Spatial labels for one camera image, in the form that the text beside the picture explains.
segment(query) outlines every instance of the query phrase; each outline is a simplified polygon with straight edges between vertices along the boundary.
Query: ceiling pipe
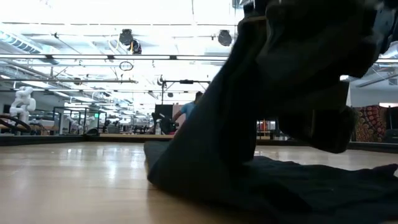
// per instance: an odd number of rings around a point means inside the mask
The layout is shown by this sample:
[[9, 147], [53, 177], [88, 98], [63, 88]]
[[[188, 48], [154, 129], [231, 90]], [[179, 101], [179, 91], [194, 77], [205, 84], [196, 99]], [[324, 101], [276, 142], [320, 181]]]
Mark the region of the ceiling pipe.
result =
[[6, 63], [8, 63], [8, 64], [10, 64], [10, 65], [13, 65], [13, 66], [15, 66], [15, 67], [18, 67], [18, 68], [21, 68], [21, 69], [23, 69], [23, 70], [25, 70], [25, 71], [30, 72], [30, 73], [33, 74], [33, 75], [40, 75], [40, 76], [43, 76], [43, 77], [46, 77], [46, 78], [52, 78], [50, 75], [47, 75], [47, 74], [45, 74], [45, 73], [36, 71], [36, 70], [34, 70], [34, 69], [29, 68], [28, 66], [21, 65], [21, 64], [19, 64], [19, 63], [17, 63], [17, 62], [14, 62], [14, 61], [12, 61], [12, 60], [0, 59], [0, 61], [6, 62]]
[[138, 81], [135, 80], [30, 80], [30, 79], [23, 79], [23, 78], [13, 78], [3, 80], [7, 82], [60, 82], [60, 83], [134, 83], [137, 84]]
[[[44, 54], [45, 50], [39, 44], [25, 38], [23, 35], [16, 35], [8, 32], [4, 24], [0, 23], [0, 41], [12, 45], [19, 50], [27, 52], [29, 54]], [[48, 62], [53, 65], [59, 63], [59, 61], [54, 59], [43, 59], [43, 62]]]
[[1, 80], [2, 82], [46, 82], [46, 83], [51, 82], [51, 83], [54, 83], [53, 85], [60, 86], [61, 88], [68, 88], [68, 89], [71, 88], [68, 85], [64, 85], [62, 83], [59, 83], [58, 80], [52, 79], [52, 77], [50, 75], [47, 75], [45, 73], [36, 71], [36, 70], [31, 69], [29, 67], [26, 67], [24, 65], [20, 65], [20, 64], [18, 64], [16, 62], [13, 62], [12, 60], [0, 59], [0, 61], [6, 62], [6, 63], [10, 63], [11, 65], [15, 66], [16, 68], [20, 68], [18, 70], [13, 70], [13, 69], [5, 70], [7, 67], [0, 67], [2, 69], [2, 71], [4, 72], [4, 74], [8, 75], [10, 77], [18, 77], [18, 76], [26, 77], [26, 75], [31, 75], [31, 76], [34, 76], [34, 77], [41, 76], [41, 77], [45, 77], [45, 78], [51, 78], [51, 80], [27, 79], [27, 78], [26, 79], [22, 79], [22, 78], [17, 79], [17, 80], [20, 80], [20, 81], [11, 81], [11, 80], [15, 80], [15, 79], [2, 79]]

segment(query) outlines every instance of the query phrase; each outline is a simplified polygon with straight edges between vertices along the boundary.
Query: metal frame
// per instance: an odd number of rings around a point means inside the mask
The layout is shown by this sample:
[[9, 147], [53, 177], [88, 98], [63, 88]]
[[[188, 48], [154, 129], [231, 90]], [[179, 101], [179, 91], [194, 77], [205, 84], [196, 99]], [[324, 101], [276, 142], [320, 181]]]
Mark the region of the metal frame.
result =
[[[166, 83], [172, 83], [166, 90], [164, 89], [166, 86]], [[207, 83], [210, 84], [210, 81], [194, 81], [194, 80], [163, 80], [162, 81], [162, 105], [163, 105], [163, 101], [164, 101], [164, 93], [165, 91], [167, 91], [174, 83], [180, 83], [180, 84], [194, 84], [194, 83]]]
[[[108, 113], [107, 112], [103, 112], [100, 110], [90, 110], [89, 108], [85, 108], [84, 112], [82, 111], [78, 111], [78, 110], [73, 110], [73, 108], [80, 108], [80, 107], [75, 107], [75, 106], [54, 106], [53, 108], [53, 114], [52, 114], [52, 119], [53, 121], [55, 121], [55, 113], [56, 113], [56, 109], [61, 109], [61, 110], [68, 110], [70, 111], [70, 116], [72, 117], [72, 112], [79, 112], [79, 119], [78, 119], [78, 123], [80, 124], [81, 121], [81, 114], [84, 113], [85, 117], [83, 120], [83, 133], [85, 132], [84, 127], [86, 126], [86, 118], [87, 118], [87, 114], [89, 113], [98, 113], [98, 120], [97, 120], [97, 129], [100, 130], [100, 114], [104, 113], [105, 114], [105, 121], [106, 118], [108, 117]], [[63, 116], [63, 113], [58, 113], [59, 114], [59, 121], [58, 121], [58, 127], [61, 128], [61, 117]], [[70, 134], [70, 128], [71, 128], [71, 123], [69, 123], [69, 127], [68, 127], [68, 134]]]
[[105, 55], [105, 54], [0, 54], [0, 59], [41, 59], [41, 60], [188, 60], [226, 61], [228, 56], [211, 55]]

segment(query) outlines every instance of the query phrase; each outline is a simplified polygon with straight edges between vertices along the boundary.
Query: ceiling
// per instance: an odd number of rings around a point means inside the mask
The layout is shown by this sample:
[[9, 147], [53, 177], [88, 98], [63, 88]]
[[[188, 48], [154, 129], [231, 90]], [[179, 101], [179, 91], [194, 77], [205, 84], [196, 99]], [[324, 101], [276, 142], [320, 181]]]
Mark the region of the ceiling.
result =
[[[242, 0], [13, 0], [1, 4], [0, 32], [36, 46], [42, 54], [130, 54], [127, 47], [118, 44], [118, 39], [123, 29], [131, 29], [142, 47], [142, 55], [228, 56], [231, 46], [221, 45], [218, 36], [221, 30], [228, 30], [233, 45], [236, 24], [243, 18], [243, 3]], [[26, 53], [0, 41], [0, 54]], [[394, 58], [397, 54], [395, 45], [385, 58]], [[15, 59], [13, 62], [21, 67], [0, 61], [0, 74], [3, 78], [103, 80], [101, 83], [83, 82], [82, 85], [72, 82], [18, 85], [65, 90], [54, 94], [68, 102], [86, 103], [78, 100], [78, 97], [85, 97], [93, 99], [94, 103], [127, 104], [127, 107], [119, 107], [119, 111], [150, 114], [154, 105], [161, 103], [160, 79], [211, 81], [223, 64], [211, 60], [128, 60], [134, 68], [123, 71], [120, 67], [123, 61], [62, 59], [54, 65], [36, 59]], [[396, 71], [394, 68], [386, 71], [384, 65], [375, 65], [364, 79], [351, 80], [351, 86], [398, 90], [390, 81], [374, 82], [386, 78], [388, 72], [395, 74]], [[204, 91], [207, 85], [168, 83], [164, 103], [192, 101], [195, 93]]]

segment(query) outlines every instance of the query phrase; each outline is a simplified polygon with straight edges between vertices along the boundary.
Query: white ceiling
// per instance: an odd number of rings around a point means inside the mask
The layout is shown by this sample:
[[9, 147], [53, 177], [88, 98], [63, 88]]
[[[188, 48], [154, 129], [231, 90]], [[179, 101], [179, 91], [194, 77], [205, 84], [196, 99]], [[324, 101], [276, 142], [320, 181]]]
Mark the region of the white ceiling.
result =
[[[25, 37], [39, 45], [51, 46], [55, 54], [126, 54], [123, 46], [117, 49], [115, 46], [122, 29], [131, 29], [134, 38], [141, 43], [144, 55], [228, 56], [231, 47], [219, 44], [217, 35], [220, 30], [229, 30], [234, 37], [236, 24], [243, 18], [243, 10], [234, 9], [231, 3], [232, 0], [13, 0], [1, 3], [0, 30]], [[0, 53], [23, 52], [0, 42]], [[38, 72], [50, 74], [51, 65], [39, 60], [15, 61]], [[155, 104], [160, 103], [161, 87], [157, 84], [160, 76], [164, 80], [211, 81], [222, 66], [220, 62], [130, 62], [134, 64], [134, 69], [124, 72], [119, 69], [120, 61], [117, 60], [61, 60], [60, 65], [53, 68], [53, 74], [59, 73], [57, 78], [60, 79], [79, 77], [115, 80], [117, 77], [120, 80], [123, 75], [123, 80], [136, 80], [137, 84], [84, 83], [83, 86], [71, 84], [70, 88], [152, 90], [155, 98], [148, 93], [112, 93], [113, 98], [133, 101], [133, 106], [146, 114], [152, 112]], [[79, 63], [91, 66], [78, 67]], [[370, 71], [364, 79], [353, 81], [351, 87], [356, 88], [356, 85], [384, 75], [386, 73]], [[195, 92], [203, 91], [206, 85], [175, 83], [168, 89], [174, 96], [170, 98], [165, 94], [165, 103], [183, 104], [191, 101]], [[362, 88], [398, 90], [397, 86], [389, 85], [388, 81]]]

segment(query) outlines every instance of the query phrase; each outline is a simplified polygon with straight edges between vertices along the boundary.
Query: wall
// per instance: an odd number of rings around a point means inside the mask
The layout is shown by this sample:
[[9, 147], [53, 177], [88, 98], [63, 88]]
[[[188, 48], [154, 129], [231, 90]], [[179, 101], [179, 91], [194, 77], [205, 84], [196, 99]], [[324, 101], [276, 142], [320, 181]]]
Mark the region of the wall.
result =
[[[52, 111], [54, 106], [63, 106], [61, 98], [54, 95], [45, 95], [43, 92], [35, 91], [33, 98], [36, 100], [36, 109]], [[3, 113], [4, 105], [11, 105], [14, 102], [15, 93], [0, 93], [0, 114]]]
[[351, 106], [378, 105], [379, 103], [398, 103], [398, 91], [394, 90], [366, 90], [351, 88]]

